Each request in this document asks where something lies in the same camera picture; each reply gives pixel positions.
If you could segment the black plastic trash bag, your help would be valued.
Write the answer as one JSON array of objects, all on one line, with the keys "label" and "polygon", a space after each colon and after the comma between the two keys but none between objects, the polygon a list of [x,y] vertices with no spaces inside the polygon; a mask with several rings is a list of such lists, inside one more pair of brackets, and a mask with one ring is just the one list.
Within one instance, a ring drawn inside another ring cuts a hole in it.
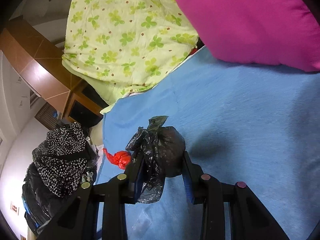
[{"label": "black plastic trash bag", "polygon": [[133,153],[132,162],[144,159],[137,202],[153,204],[160,200],[165,179],[180,176],[183,170],[185,140],[173,126],[165,126],[166,115],[153,116],[147,128],[139,127],[126,150]]}]

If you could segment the black jacket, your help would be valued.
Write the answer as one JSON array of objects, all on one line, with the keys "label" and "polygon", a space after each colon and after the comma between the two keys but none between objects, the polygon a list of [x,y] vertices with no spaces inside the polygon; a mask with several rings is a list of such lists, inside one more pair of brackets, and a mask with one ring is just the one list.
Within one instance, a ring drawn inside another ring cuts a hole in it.
[{"label": "black jacket", "polygon": [[97,161],[53,160],[32,162],[22,186],[25,219],[35,236],[61,210],[83,182],[94,182]]}]

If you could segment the clear plastic zip bag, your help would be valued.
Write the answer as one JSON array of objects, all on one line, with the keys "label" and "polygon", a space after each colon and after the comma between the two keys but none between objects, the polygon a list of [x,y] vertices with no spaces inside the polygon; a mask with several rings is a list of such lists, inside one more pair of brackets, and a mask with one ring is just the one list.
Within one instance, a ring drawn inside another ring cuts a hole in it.
[{"label": "clear plastic zip bag", "polygon": [[134,239],[141,239],[153,224],[153,219],[148,210],[143,210],[138,216],[137,220],[131,226],[131,237]]}]

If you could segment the black white dotted garment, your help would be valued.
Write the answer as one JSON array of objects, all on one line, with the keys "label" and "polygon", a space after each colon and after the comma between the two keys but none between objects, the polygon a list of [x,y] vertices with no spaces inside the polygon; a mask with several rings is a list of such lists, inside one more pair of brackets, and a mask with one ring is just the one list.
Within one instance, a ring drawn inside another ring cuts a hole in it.
[{"label": "black white dotted garment", "polygon": [[86,133],[77,122],[49,131],[32,155],[43,183],[58,197],[70,196],[78,188],[93,159]]}]

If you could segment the small red knotted bag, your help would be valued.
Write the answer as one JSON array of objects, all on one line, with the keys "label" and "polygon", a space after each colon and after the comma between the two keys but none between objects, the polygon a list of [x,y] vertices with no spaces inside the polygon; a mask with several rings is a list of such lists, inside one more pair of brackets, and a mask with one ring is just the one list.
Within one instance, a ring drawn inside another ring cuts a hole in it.
[{"label": "small red knotted bag", "polygon": [[122,170],[131,162],[131,154],[127,151],[118,151],[115,154],[110,154],[106,148],[103,148],[103,153],[111,164],[118,166]]}]

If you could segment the blue fleece blanket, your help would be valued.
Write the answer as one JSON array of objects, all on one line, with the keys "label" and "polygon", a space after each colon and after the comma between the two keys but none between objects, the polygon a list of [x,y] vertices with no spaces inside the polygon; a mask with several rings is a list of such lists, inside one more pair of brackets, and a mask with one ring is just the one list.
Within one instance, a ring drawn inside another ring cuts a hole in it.
[{"label": "blue fleece blanket", "polygon": [[153,116],[184,137],[191,161],[244,181],[290,239],[319,221],[319,74],[231,64],[202,48],[152,90],[119,100],[100,123],[108,152]]}]

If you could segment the wooden nightstand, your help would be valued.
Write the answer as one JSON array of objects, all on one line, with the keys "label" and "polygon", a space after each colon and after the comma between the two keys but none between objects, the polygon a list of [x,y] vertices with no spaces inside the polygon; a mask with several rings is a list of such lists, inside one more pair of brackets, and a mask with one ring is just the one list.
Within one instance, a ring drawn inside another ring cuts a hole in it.
[{"label": "wooden nightstand", "polygon": [[107,106],[95,89],[85,80],[81,80],[70,91],[62,118],[90,128],[103,119],[100,111]]}]

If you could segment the green clover print quilt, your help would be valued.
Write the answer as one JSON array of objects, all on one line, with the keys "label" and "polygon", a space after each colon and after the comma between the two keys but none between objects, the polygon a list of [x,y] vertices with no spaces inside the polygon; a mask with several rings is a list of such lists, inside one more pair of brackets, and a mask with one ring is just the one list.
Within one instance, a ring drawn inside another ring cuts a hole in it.
[{"label": "green clover print quilt", "polygon": [[155,87],[198,40],[175,0],[72,0],[62,64],[95,89],[106,113]]}]

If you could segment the magenta pillow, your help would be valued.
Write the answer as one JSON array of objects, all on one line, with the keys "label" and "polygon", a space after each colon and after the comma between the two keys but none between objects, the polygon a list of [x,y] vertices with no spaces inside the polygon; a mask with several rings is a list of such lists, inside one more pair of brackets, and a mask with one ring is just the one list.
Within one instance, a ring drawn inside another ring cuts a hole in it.
[{"label": "magenta pillow", "polygon": [[175,0],[217,59],[319,71],[319,0]]}]

